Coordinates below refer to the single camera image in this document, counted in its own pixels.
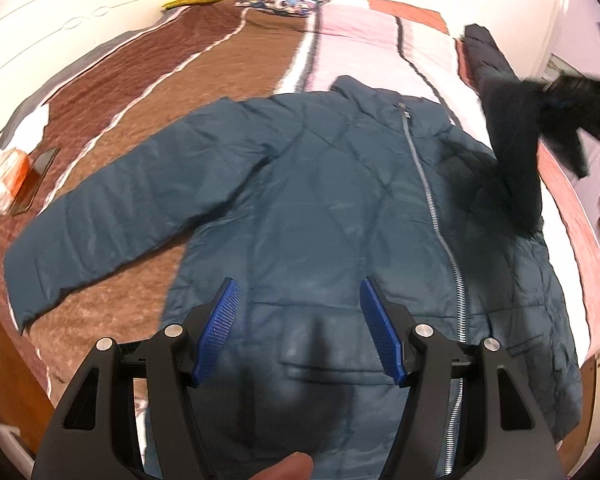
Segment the person's left hand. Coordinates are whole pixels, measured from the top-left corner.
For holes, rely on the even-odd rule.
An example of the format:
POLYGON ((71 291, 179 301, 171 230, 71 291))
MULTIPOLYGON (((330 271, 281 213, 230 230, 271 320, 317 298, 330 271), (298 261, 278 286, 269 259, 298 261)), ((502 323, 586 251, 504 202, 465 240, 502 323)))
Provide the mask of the person's left hand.
POLYGON ((254 474, 250 480, 310 480, 313 467, 309 454, 294 452, 275 465, 254 474))

